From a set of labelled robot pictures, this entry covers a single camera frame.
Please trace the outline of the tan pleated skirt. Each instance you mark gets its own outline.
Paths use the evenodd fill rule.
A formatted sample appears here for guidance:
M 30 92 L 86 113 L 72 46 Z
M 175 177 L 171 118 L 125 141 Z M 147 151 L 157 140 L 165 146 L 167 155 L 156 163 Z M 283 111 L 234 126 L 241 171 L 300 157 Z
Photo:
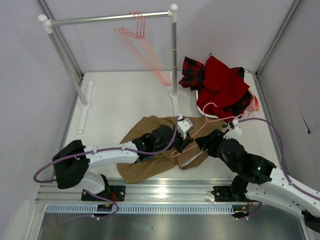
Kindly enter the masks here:
M 191 135 L 206 122 L 204 117 L 190 117 L 189 119 L 194 124 L 194 128 L 190 131 Z M 121 143 L 130 142 L 144 134 L 151 133 L 160 125 L 167 125 L 172 128 L 175 122 L 176 118 L 174 116 L 158 117 L 152 115 L 149 117 L 143 117 L 127 133 Z M 221 131 L 225 124 L 226 123 L 224 121 L 210 123 L 195 137 L 207 136 L 216 129 Z M 145 162 L 118 163 L 117 170 L 126 183 L 134 184 L 171 170 L 176 166 L 183 171 L 197 168 L 208 158 L 208 155 L 195 145 L 195 143 L 191 143 L 187 146 L 188 151 L 176 157 L 172 157 L 174 150 L 171 149 L 160 155 L 156 155 L 153 159 Z

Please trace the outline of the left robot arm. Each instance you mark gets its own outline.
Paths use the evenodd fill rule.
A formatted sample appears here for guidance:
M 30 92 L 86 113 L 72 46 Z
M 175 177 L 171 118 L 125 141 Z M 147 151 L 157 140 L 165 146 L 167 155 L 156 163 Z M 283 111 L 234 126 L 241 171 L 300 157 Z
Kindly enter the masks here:
M 132 141 L 109 147 L 89 146 L 80 139 L 73 140 L 52 158 L 57 187 L 61 190 L 80 188 L 92 194 L 108 191 L 107 178 L 93 173 L 92 169 L 151 162 L 171 149 L 182 150 L 193 142 L 189 134 L 192 129 L 193 125 L 186 121 L 174 127 L 162 124 Z

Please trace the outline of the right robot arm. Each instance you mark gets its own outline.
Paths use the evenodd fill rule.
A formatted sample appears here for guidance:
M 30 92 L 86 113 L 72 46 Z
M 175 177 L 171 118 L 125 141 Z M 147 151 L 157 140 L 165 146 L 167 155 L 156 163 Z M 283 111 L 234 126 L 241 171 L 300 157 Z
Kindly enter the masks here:
M 203 152 L 222 160 L 236 174 L 230 187 L 214 188 L 216 197 L 265 203 L 303 220 L 309 229 L 320 231 L 320 201 L 311 197 L 319 195 L 318 191 L 304 184 L 294 187 L 273 162 L 247 152 L 236 139 L 225 139 L 217 129 L 195 141 Z

